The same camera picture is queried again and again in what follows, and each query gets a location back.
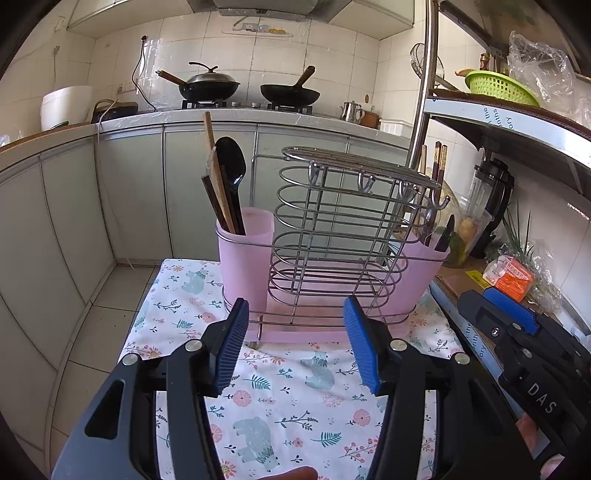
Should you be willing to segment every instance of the metal kettle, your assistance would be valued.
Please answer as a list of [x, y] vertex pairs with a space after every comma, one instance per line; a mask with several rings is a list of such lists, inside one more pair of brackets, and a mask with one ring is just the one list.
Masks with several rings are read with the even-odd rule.
[[345, 102], [340, 108], [340, 119], [350, 124], [359, 124], [365, 112], [359, 103]]

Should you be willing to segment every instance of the dish rack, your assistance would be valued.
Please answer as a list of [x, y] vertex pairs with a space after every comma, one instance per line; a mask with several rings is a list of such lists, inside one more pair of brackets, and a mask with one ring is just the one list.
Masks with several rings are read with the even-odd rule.
[[418, 300], [445, 258], [409, 255], [412, 245], [426, 248], [419, 238], [431, 233], [430, 220], [449, 202], [439, 202], [440, 185], [358, 155], [310, 147], [282, 153], [287, 166], [278, 173], [285, 185], [274, 211], [267, 311], [251, 311], [246, 340], [346, 340], [342, 309], [353, 294], [369, 317], [403, 322], [414, 305], [399, 311], [393, 299], [409, 265], [434, 262]]

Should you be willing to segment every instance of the tablecloth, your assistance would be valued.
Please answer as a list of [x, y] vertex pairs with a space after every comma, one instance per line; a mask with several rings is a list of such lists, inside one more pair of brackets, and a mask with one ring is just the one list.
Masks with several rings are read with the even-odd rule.
[[[121, 352], [168, 355], [209, 323], [227, 317], [219, 263], [168, 259], [150, 288]], [[449, 358], [460, 343], [427, 290], [410, 322], [409, 343]], [[157, 394], [160, 474], [173, 479], [166, 393]], [[310, 465], [320, 480], [364, 480], [378, 441], [386, 397], [361, 384], [348, 343], [263, 343], [242, 347], [232, 382], [206, 398], [226, 479], [258, 479]], [[427, 391], [418, 479], [431, 477], [435, 392]]]

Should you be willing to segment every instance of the countertop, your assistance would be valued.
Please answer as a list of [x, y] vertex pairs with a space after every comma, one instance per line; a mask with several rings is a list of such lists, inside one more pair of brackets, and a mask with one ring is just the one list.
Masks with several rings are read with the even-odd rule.
[[[203, 122], [204, 109], [172, 110], [165, 112], [144, 113], [116, 120], [102, 122], [101, 133], [119, 130], [150, 127], [167, 124], [190, 124]], [[336, 118], [327, 118], [300, 113], [276, 112], [271, 110], [252, 108], [224, 108], [211, 109], [212, 122], [244, 122], [252, 124], [267, 124], [284, 127], [299, 127], [335, 134], [350, 135], [352, 137], [380, 142], [386, 145], [408, 148], [412, 128], [405, 126], [402, 135], [392, 135], [373, 128], [350, 124]], [[51, 132], [42, 132], [29, 138], [9, 144], [0, 151], [0, 171], [15, 163], [36, 155], [49, 148], [64, 143], [91, 137], [96, 134], [96, 125], [80, 125]]]

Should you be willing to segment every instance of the black wok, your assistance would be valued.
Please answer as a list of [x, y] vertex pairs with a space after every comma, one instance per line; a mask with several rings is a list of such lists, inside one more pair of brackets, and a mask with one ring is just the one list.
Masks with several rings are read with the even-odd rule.
[[[234, 95], [240, 83], [234, 82], [233, 78], [223, 73], [213, 73], [216, 68], [217, 67], [212, 69], [208, 68], [208, 73], [196, 75], [188, 82], [185, 82], [164, 70], [158, 70], [156, 74], [163, 79], [178, 85], [178, 91], [183, 98], [191, 103], [226, 100]], [[207, 75], [213, 78], [219, 78], [219, 80], [205, 78], [203, 80], [191, 81], [195, 78]]]
[[320, 92], [302, 88], [302, 85], [315, 71], [316, 68], [310, 65], [301, 74], [295, 85], [261, 85], [261, 93], [271, 103], [277, 103], [281, 106], [301, 107], [311, 105], [318, 100]]

